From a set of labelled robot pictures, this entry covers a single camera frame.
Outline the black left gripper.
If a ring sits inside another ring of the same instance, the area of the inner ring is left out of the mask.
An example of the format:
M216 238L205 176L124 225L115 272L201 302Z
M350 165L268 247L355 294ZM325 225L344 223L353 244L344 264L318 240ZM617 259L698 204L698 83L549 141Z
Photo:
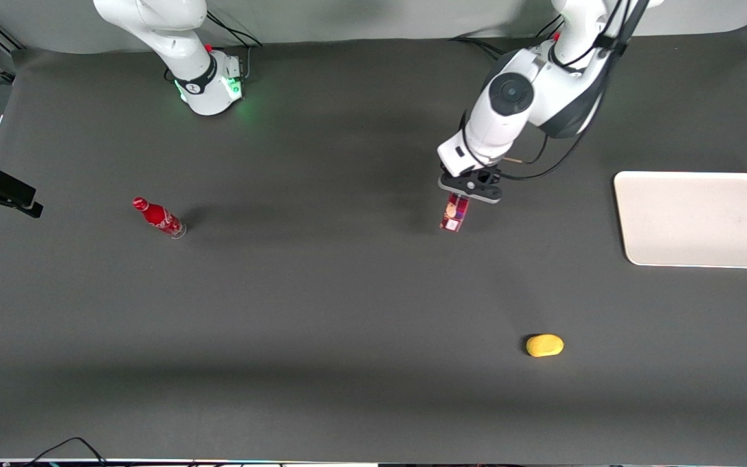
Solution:
M501 175L502 172L495 167L475 169L460 176L444 171L438 179L438 186L460 198L497 204L502 199L502 189L498 186Z

